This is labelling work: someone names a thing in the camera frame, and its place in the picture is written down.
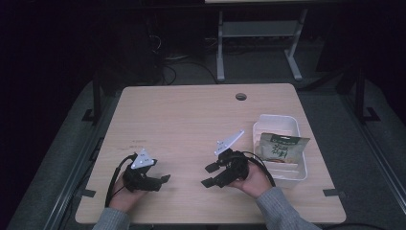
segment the table surface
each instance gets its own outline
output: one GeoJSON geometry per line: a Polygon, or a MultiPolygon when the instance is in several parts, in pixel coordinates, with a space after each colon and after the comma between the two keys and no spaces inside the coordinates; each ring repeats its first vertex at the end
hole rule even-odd
{"type": "Polygon", "coordinates": [[[99,219],[115,168],[132,151],[145,148],[158,160],[147,175],[171,174],[171,178],[159,192],[150,192],[138,203],[130,214],[132,222],[263,223],[248,195],[229,187],[206,189],[200,183],[214,176],[204,168],[216,160],[217,140],[244,129],[232,149],[253,151],[253,125],[260,114],[292,116],[301,135],[310,138],[304,150],[307,179],[283,189],[294,208],[311,222],[344,221],[339,197],[323,193],[334,186],[296,91],[285,83],[127,87],[86,187],[96,194],[82,198],[77,221],[99,219]],[[247,99],[238,101],[237,93],[247,99]]]}

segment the human hand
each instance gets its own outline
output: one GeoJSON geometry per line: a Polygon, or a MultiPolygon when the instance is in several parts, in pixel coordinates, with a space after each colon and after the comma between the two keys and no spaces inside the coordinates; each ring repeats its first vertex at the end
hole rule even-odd
{"type": "Polygon", "coordinates": [[[229,186],[238,188],[253,198],[258,198],[262,193],[272,188],[271,182],[269,182],[265,173],[254,163],[248,162],[248,169],[247,178],[235,180],[229,186]]]}
{"type": "Polygon", "coordinates": [[[134,190],[131,193],[126,187],[124,187],[123,174],[121,174],[117,182],[114,184],[114,195],[111,198],[108,207],[128,213],[132,208],[134,208],[138,200],[140,200],[147,193],[148,191],[142,190],[134,190]]]}

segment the white plastic container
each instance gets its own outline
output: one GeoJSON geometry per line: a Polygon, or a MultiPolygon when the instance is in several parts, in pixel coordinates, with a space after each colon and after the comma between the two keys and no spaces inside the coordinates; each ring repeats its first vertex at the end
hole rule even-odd
{"type": "MultiPolygon", "coordinates": [[[[259,145],[260,135],[263,132],[287,136],[301,136],[298,122],[293,117],[262,114],[253,126],[255,154],[257,154],[257,146],[259,145]]],[[[269,161],[264,161],[264,164],[274,177],[275,183],[278,187],[293,188],[299,182],[307,178],[305,154],[303,152],[298,164],[275,163],[269,161]]]]}

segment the green package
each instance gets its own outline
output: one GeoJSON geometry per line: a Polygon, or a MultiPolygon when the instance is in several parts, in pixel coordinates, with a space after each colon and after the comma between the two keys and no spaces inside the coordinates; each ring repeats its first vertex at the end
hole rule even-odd
{"type": "Polygon", "coordinates": [[[264,161],[297,164],[309,140],[264,132],[260,135],[257,153],[264,161]]]}

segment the gray sweater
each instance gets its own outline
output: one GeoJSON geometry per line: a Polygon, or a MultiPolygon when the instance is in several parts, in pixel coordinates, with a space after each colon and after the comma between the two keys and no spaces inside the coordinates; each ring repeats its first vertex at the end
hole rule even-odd
{"type": "MultiPolygon", "coordinates": [[[[266,228],[269,230],[319,229],[299,216],[299,213],[286,200],[280,188],[266,191],[256,200],[256,203],[265,219],[266,228]]],[[[93,229],[128,229],[129,223],[130,219],[126,213],[105,208],[93,229]]]]}

